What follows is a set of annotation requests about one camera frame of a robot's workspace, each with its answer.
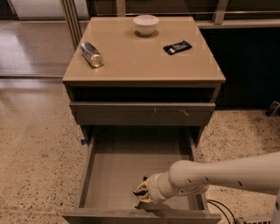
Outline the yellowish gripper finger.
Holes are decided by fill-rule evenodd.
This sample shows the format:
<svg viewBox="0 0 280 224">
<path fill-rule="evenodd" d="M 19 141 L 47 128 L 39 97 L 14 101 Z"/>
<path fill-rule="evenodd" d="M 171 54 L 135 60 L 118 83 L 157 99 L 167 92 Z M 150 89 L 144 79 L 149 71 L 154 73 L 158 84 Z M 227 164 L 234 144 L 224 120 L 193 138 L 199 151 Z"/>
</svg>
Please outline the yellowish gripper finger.
<svg viewBox="0 0 280 224">
<path fill-rule="evenodd" d="M 138 199 L 143 203 L 153 203 L 154 200 L 149 194 L 140 195 Z"/>
<path fill-rule="evenodd" d="M 145 195 L 148 192 L 147 182 L 143 181 L 136 189 L 137 195 Z"/>
</svg>

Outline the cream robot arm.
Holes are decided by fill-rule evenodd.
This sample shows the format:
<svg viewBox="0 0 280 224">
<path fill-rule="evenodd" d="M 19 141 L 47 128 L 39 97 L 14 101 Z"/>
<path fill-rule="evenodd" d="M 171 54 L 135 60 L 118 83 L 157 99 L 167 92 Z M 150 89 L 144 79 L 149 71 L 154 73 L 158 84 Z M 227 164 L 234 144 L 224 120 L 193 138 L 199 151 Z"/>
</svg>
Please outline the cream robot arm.
<svg viewBox="0 0 280 224">
<path fill-rule="evenodd" d="M 278 196 L 280 153 L 212 163 L 179 160 L 168 171 L 145 179 L 134 194 L 144 203 L 158 203 L 174 196 L 201 194 L 210 185 Z"/>
</svg>

